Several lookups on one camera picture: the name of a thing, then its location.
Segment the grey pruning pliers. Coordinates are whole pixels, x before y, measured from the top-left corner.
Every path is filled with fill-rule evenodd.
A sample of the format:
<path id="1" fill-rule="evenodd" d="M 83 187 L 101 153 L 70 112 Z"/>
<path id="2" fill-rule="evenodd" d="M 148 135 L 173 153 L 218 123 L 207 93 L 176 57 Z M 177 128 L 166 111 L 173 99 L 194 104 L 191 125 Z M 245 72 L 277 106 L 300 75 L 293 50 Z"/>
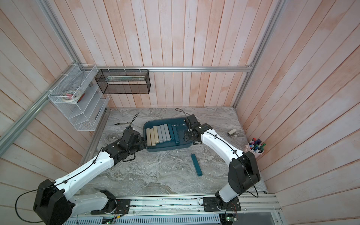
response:
<path id="1" fill-rule="evenodd" d="M 157 133 L 158 133 L 159 143 L 163 143 L 163 136 L 162 136 L 161 126 L 157 126 Z"/>
<path id="2" fill-rule="evenodd" d="M 164 124 L 164 129 L 165 129 L 165 134 L 166 134 L 166 140 L 170 141 L 171 140 L 171 136 L 170 136 L 170 132 L 169 132 L 169 128 L 167 124 Z"/>
<path id="3" fill-rule="evenodd" d="M 161 134 L 162 134 L 162 140 L 163 140 L 163 142 L 167 142 L 167 135 L 166 135 L 166 131 L 165 131 L 164 125 L 160 125 L 160 129 L 161 129 Z"/>

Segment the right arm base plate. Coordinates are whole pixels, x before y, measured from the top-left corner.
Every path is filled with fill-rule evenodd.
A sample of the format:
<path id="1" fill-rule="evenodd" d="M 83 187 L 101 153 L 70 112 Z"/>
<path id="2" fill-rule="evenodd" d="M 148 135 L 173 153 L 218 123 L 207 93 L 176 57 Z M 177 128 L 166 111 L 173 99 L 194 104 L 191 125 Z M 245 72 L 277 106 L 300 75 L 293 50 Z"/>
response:
<path id="1" fill-rule="evenodd" d="M 235 197 L 229 202 L 222 202 L 220 197 L 203 197 L 202 201 L 205 212 L 241 211 L 241 205 L 238 197 Z"/>

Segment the beige pruning pliers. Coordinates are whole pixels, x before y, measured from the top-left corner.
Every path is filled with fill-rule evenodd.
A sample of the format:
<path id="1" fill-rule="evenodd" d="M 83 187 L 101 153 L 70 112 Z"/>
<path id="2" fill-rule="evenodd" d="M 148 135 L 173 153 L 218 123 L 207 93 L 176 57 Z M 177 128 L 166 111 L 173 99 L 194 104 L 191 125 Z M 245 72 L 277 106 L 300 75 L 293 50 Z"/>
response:
<path id="1" fill-rule="evenodd" d="M 154 129 L 155 143 L 159 144 L 158 128 L 157 126 L 154 126 L 153 129 Z"/>
<path id="2" fill-rule="evenodd" d="M 151 130 L 149 128 L 146 129 L 146 140 L 147 140 L 147 146 L 151 147 L 152 146 Z"/>
<path id="3" fill-rule="evenodd" d="M 156 146 L 154 128 L 150 129 L 150 137 L 151 137 L 151 145 L 152 145 L 152 147 Z"/>

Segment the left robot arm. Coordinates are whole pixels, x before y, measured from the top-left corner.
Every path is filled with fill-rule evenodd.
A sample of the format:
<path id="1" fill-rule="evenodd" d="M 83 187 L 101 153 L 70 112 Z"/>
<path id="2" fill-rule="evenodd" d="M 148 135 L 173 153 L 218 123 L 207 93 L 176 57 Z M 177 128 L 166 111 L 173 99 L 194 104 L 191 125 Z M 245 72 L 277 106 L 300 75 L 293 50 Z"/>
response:
<path id="1" fill-rule="evenodd" d="M 126 128 L 120 139 L 105 146 L 81 167 L 55 181 L 40 183 L 33 210 L 46 225 L 62 225 L 72 216 L 92 211 L 113 214 L 117 201 L 110 191 L 103 189 L 85 196 L 75 194 L 103 171 L 126 162 L 128 156 L 147 147 L 139 132 Z"/>

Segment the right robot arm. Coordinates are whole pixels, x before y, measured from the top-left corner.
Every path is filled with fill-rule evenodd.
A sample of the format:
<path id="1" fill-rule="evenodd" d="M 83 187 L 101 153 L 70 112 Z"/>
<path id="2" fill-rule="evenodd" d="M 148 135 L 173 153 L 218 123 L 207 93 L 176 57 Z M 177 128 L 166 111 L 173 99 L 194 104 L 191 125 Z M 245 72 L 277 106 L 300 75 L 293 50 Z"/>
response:
<path id="1" fill-rule="evenodd" d="M 254 154 L 235 148 L 210 125 L 200 124 L 193 114 L 185 118 L 185 123 L 188 127 L 185 132 L 186 139 L 210 147 L 228 165 L 227 184 L 215 194 L 218 208 L 224 209 L 232 200 L 261 180 Z"/>

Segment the teal pruning pliers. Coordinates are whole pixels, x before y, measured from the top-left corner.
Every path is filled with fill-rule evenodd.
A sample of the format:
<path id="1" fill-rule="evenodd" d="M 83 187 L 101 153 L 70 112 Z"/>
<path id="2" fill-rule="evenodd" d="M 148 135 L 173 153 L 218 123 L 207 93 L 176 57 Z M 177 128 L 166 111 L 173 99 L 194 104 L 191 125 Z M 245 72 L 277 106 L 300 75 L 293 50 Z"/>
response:
<path id="1" fill-rule="evenodd" d="M 176 127 L 172 127 L 172 130 L 173 130 L 173 134 L 174 134 L 175 144 L 179 145 L 180 140 L 179 140 L 179 136 L 178 136 L 178 132 L 177 132 Z"/>
<path id="2" fill-rule="evenodd" d="M 203 173 L 202 173 L 202 170 L 200 168 L 200 165 L 199 165 L 199 162 L 197 160 L 197 157 L 195 154 L 191 154 L 191 158 L 192 158 L 192 161 L 193 161 L 193 164 L 194 164 L 194 167 L 195 167 L 195 170 L 196 170 L 196 174 L 197 176 L 202 176 Z"/>
<path id="3" fill-rule="evenodd" d="M 172 128 L 171 124 L 168 124 L 168 129 L 169 129 L 169 134 L 170 134 L 171 140 L 175 140 L 175 136 L 174 136 L 174 132 L 173 132 L 173 128 Z"/>

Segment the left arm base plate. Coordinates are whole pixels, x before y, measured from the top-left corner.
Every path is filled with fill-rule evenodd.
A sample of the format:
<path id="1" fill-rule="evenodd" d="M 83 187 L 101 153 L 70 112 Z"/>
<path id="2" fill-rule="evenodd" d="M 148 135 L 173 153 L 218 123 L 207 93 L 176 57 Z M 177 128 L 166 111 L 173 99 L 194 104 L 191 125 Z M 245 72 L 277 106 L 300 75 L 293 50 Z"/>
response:
<path id="1" fill-rule="evenodd" d="M 91 211 L 91 215 L 101 214 L 128 214 L 130 207 L 130 199 L 110 199 L 102 210 Z"/>

